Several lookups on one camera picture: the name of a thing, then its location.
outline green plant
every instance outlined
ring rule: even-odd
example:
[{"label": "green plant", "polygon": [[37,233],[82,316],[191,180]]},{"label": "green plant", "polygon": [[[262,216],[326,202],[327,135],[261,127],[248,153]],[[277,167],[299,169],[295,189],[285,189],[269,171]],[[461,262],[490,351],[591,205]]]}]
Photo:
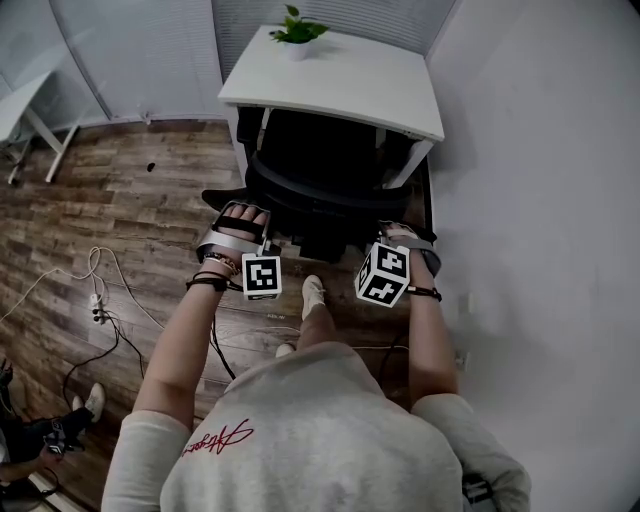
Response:
[{"label": "green plant", "polygon": [[300,16],[300,11],[293,5],[285,4],[289,16],[285,16],[284,23],[280,23],[286,31],[275,30],[270,33],[275,41],[279,43],[303,44],[313,41],[318,36],[324,34],[329,27],[314,23],[308,16]]}]

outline white sneaker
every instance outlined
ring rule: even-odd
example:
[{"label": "white sneaker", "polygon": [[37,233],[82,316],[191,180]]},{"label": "white sneaker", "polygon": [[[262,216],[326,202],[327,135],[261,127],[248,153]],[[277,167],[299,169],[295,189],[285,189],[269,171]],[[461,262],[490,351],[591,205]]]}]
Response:
[{"label": "white sneaker", "polygon": [[302,284],[302,300],[304,301],[304,306],[302,307],[303,320],[311,313],[313,306],[324,304],[324,288],[318,276],[309,276],[304,280]]},{"label": "white sneaker", "polygon": [[82,398],[80,398],[78,395],[73,397],[73,402],[71,402],[71,409],[73,411],[77,411],[78,409],[82,409],[84,407],[84,404],[82,403]]},{"label": "white sneaker", "polygon": [[276,350],[276,357],[283,357],[295,351],[296,349],[293,345],[291,345],[290,343],[283,343]]},{"label": "white sneaker", "polygon": [[84,403],[84,406],[89,409],[91,414],[93,414],[93,418],[91,419],[91,423],[97,423],[102,416],[102,410],[104,409],[104,404],[107,401],[107,396],[104,392],[104,388],[102,384],[98,384],[97,382],[91,388],[91,393],[89,394],[89,399]]}]

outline black office chair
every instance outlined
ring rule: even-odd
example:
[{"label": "black office chair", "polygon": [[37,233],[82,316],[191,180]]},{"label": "black office chair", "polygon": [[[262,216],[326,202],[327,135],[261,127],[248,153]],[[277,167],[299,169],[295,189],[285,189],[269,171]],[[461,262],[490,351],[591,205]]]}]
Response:
[{"label": "black office chair", "polygon": [[329,262],[340,259],[346,244],[364,249],[373,242],[378,220],[402,219],[412,189],[381,188],[385,167],[397,156],[380,154],[374,127],[276,109],[258,151],[263,114],[262,108],[240,109],[246,188],[205,190],[202,198],[212,208],[255,202],[271,211],[270,230],[291,236],[301,256]]}]

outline wrist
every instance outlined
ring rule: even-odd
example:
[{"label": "wrist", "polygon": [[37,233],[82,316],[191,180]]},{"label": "wrist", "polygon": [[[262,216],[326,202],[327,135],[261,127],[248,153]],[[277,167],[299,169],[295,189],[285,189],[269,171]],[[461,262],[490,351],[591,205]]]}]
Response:
[{"label": "wrist", "polygon": [[231,279],[233,274],[233,271],[228,266],[215,260],[204,260],[202,267],[200,267],[200,272],[215,272],[216,274],[223,275],[227,279]]},{"label": "wrist", "polygon": [[422,252],[419,249],[412,249],[409,255],[409,264],[411,268],[411,282],[412,286],[418,288],[434,288],[435,280],[427,264],[424,261]]}]

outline wooden floor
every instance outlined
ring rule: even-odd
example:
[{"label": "wooden floor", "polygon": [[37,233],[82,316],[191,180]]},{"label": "wooden floor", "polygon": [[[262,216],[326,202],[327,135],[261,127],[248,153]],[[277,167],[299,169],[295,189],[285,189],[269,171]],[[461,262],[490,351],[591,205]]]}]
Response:
[{"label": "wooden floor", "polygon": [[[56,182],[44,182],[54,158],[38,149],[29,158],[18,188],[6,184],[10,171],[0,162],[0,316],[43,273],[59,266],[87,273],[93,246],[112,249],[138,301],[166,324],[198,269],[195,245],[213,220],[200,199],[205,188],[236,188],[240,175],[226,124],[171,122],[80,130]],[[155,168],[147,172],[147,164]],[[421,217],[421,193],[412,208]],[[349,251],[339,265],[297,256],[284,246],[284,292],[277,301],[244,301],[228,292],[218,310],[221,348],[236,374],[271,359],[280,343],[296,339],[306,275],[319,275],[327,288],[339,336],[352,346],[384,346],[408,328],[408,302],[394,309],[356,300],[353,277],[363,255]],[[108,283],[106,308],[121,320],[125,334],[148,361],[160,329],[133,303],[120,283],[113,258],[102,254],[99,275]],[[11,360],[26,387],[31,418],[64,414],[64,375],[77,364],[110,348],[110,324],[94,324],[89,311],[91,279],[61,273],[45,278],[0,324],[0,354]],[[360,351],[377,375],[384,351]],[[406,392],[406,353],[394,353],[385,391],[402,400]],[[204,417],[223,393],[229,377],[213,350],[197,395],[196,414]],[[108,403],[103,420],[84,438],[86,452],[70,454],[58,475],[63,491],[89,509],[98,509],[119,424],[131,410],[141,383],[133,349],[121,342],[106,358],[78,369],[69,384],[87,396],[101,382]]]}]

